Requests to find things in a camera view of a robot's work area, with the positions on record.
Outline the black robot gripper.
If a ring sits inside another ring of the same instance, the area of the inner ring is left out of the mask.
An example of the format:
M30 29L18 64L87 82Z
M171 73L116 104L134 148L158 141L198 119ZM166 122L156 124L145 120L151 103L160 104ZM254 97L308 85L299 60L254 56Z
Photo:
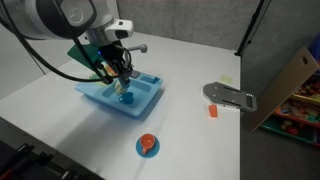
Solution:
M102 58L111 66L113 71L119 76L121 85L130 84L129 76L132 73L132 57L130 52L122 45L120 41L101 46L98 52Z

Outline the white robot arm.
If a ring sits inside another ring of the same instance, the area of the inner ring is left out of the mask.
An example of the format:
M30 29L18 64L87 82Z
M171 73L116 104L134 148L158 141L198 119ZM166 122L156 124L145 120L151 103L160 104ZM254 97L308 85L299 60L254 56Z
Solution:
M106 0L0 0L1 24L32 57L57 75L74 76L56 69L29 44L31 40L71 40L96 81L130 86L132 56L121 41L132 36L133 22L114 18Z

